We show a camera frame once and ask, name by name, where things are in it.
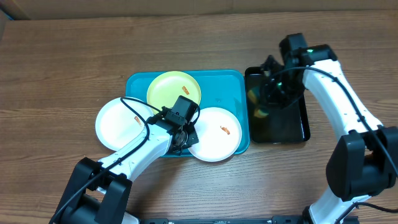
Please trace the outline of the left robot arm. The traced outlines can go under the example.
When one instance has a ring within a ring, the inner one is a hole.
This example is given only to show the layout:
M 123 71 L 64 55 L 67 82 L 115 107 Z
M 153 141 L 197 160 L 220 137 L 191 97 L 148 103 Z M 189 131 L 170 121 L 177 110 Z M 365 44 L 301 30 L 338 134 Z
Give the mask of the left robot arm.
M 157 158 L 177 145 L 198 143 L 195 123 L 160 119 L 114 154 L 95 162 L 83 158 L 74 168 L 51 223 L 138 223 L 125 209 L 132 182 Z

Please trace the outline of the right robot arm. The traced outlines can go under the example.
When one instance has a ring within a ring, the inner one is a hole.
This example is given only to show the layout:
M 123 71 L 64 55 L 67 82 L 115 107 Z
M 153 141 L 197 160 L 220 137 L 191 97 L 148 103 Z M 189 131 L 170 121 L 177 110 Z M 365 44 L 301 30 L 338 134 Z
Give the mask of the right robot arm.
M 260 66 L 259 102 L 286 108 L 308 90 L 329 119 L 338 143 L 326 165 L 328 187 L 303 211 L 303 223 L 343 223 L 368 199 L 397 181 L 397 127 L 385 127 L 361 102 L 329 45 L 268 56 Z

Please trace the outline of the green yellow sponge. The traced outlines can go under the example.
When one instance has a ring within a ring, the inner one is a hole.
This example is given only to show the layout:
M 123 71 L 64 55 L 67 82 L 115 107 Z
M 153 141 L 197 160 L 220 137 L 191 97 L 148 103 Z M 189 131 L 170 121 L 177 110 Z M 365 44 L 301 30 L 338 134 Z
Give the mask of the green yellow sponge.
M 252 115 L 255 118 L 265 118 L 268 116 L 268 110 L 260 104 L 259 87 L 253 87 L 247 92 L 248 101 L 253 105 Z

